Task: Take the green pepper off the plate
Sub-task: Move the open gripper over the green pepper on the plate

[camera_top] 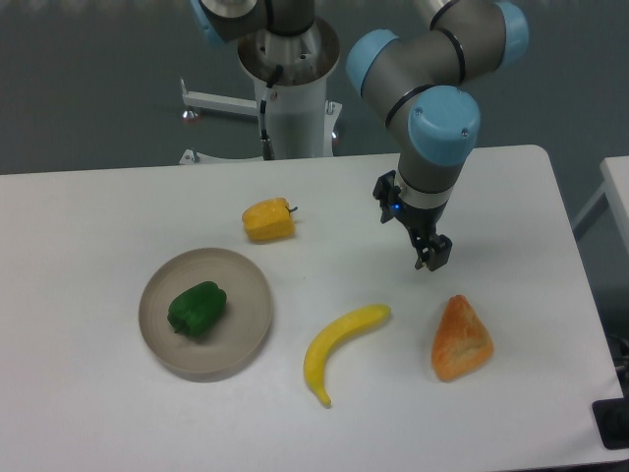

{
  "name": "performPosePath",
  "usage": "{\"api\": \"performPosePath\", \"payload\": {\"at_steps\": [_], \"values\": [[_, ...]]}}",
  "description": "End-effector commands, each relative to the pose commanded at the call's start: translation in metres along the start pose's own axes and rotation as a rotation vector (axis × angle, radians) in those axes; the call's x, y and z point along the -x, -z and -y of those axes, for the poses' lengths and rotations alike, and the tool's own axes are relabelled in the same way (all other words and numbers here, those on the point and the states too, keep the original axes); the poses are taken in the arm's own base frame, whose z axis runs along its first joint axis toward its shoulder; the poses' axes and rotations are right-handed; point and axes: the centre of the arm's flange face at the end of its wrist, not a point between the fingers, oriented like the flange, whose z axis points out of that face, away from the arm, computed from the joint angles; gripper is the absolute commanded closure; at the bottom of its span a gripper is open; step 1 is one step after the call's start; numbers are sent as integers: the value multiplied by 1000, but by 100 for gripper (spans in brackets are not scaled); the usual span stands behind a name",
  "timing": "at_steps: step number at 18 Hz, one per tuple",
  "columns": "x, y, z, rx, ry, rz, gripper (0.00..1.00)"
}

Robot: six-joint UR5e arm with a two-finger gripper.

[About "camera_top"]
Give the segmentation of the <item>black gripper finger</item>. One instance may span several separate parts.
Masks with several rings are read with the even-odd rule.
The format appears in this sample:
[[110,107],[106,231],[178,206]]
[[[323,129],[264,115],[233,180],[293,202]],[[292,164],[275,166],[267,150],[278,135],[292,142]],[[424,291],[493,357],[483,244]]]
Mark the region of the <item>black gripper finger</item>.
[[393,219],[399,210],[399,187],[395,184],[395,177],[395,170],[379,176],[372,191],[372,196],[379,204],[382,224]]
[[415,269],[427,268],[435,271],[448,263],[452,241],[445,235],[431,234],[428,238],[415,236],[412,239],[417,252]]

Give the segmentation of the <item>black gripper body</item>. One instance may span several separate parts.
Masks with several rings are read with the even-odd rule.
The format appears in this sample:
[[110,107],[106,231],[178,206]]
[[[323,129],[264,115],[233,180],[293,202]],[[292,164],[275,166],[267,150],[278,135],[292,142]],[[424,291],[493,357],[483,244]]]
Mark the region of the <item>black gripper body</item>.
[[447,201],[434,207],[419,207],[405,197],[401,189],[394,189],[391,210],[394,217],[407,229],[413,246],[446,246],[450,239],[437,233],[436,224],[445,210]]

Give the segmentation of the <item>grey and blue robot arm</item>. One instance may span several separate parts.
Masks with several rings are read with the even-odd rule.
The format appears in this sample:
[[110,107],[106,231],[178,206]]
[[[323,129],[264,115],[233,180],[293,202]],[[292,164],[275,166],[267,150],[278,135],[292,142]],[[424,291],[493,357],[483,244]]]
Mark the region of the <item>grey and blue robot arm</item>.
[[[481,126],[480,108],[462,85],[518,61],[530,35],[523,12],[507,1],[420,1],[417,9],[425,34],[405,41],[373,30],[344,62],[353,89],[400,149],[397,167],[373,189],[381,218],[406,228],[417,267],[436,270],[452,248],[436,224]],[[195,1],[192,11],[208,42],[238,45],[255,85],[263,158],[322,155],[330,138],[326,81],[342,56],[315,3]]]

